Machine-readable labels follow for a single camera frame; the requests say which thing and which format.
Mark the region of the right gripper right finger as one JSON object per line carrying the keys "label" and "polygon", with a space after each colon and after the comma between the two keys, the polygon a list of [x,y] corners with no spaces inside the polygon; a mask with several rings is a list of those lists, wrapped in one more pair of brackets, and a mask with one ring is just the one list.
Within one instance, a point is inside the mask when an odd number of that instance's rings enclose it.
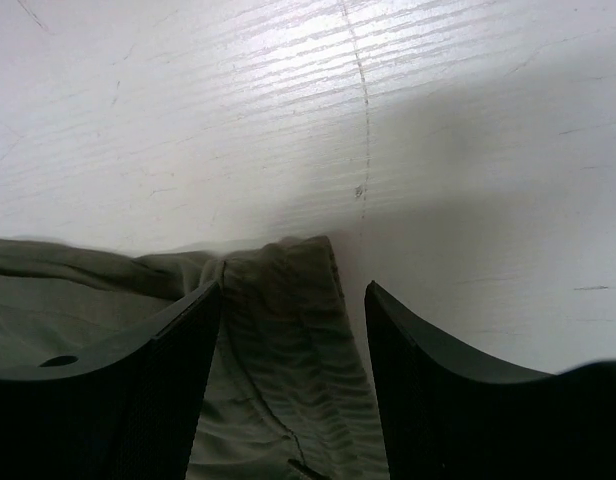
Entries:
{"label": "right gripper right finger", "polygon": [[365,293],[394,479],[616,479],[616,360],[552,375],[478,350],[377,283]]}

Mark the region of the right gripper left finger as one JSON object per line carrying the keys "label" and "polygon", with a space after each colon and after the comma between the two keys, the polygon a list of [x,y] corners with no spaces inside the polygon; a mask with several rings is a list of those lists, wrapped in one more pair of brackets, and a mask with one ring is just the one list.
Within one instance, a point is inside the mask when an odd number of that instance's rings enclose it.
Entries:
{"label": "right gripper left finger", "polygon": [[36,366],[0,370],[0,479],[182,479],[220,326],[207,283]]}

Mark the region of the olive green shorts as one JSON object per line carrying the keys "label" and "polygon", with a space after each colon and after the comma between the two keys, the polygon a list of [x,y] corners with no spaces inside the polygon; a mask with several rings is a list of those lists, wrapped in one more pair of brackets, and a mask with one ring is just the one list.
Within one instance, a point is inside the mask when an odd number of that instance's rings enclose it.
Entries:
{"label": "olive green shorts", "polygon": [[214,281],[221,326],[190,479],[385,479],[329,240],[128,257],[0,239],[0,369],[120,332]]}

